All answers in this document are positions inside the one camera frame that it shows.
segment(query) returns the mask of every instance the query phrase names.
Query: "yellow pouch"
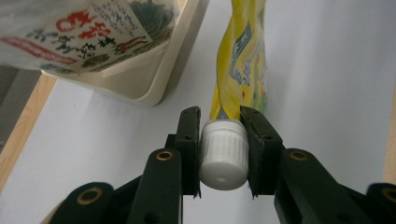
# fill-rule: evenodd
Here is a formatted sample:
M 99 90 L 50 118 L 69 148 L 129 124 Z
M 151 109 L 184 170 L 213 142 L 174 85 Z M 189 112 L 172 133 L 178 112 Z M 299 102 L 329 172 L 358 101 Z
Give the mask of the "yellow pouch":
M 211 119 L 239 119 L 240 105 L 266 107 L 265 0 L 232 0 L 233 15 L 221 40 Z

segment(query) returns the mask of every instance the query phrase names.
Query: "plastic tub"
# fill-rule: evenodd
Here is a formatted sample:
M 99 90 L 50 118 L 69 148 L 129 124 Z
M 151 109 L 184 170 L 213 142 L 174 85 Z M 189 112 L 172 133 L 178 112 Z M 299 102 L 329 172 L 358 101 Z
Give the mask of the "plastic tub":
M 87 87 L 127 97 L 141 105 L 156 105 L 163 97 L 181 45 L 199 0 L 178 0 L 180 14 L 170 39 L 148 52 L 115 64 L 102 72 L 52 75 Z

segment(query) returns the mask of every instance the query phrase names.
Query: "white table surface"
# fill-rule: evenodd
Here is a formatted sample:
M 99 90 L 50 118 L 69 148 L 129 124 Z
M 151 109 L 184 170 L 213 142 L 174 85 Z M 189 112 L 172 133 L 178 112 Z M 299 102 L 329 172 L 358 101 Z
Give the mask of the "white table surface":
M 198 14 L 204 12 L 154 107 L 57 82 L 1 194 L 0 223 L 38 223 L 83 184 L 117 188 L 141 175 L 149 153 L 176 132 L 184 108 L 200 106 L 206 122 L 231 1 L 203 0 Z M 266 116 L 286 147 L 312 152 L 337 181 L 360 192 L 382 179 L 395 12 L 392 0 L 267 1 Z M 271 196 L 252 201 L 248 186 L 201 186 L 202 199 L 184 199 L 184 223 L 278 223 Z

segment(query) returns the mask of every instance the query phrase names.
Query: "food package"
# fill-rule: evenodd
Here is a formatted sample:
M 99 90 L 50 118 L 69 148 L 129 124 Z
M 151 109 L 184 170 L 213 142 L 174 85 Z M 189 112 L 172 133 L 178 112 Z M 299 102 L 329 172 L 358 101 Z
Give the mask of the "food package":
M 176 0 L 3 0 L 0 64 L 99 72 L 165 43 L 177 14 Z
M 267 102 L 263 0 L 232 0 L 221 40 L 211 119 L 239 119 L 240 105 L 264 112 Z

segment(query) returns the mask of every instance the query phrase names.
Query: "printed label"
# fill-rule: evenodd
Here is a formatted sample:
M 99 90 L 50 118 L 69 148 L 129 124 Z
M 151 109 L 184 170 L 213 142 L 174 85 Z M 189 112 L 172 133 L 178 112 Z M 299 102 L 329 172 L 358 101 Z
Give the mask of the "printed label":
M 42 69 L 68 73 L 105 69 L 152 41 L 125 0 L 94 0 L 89 8 L 65 12 L 44 29 L 0 40 L 48 61 Z

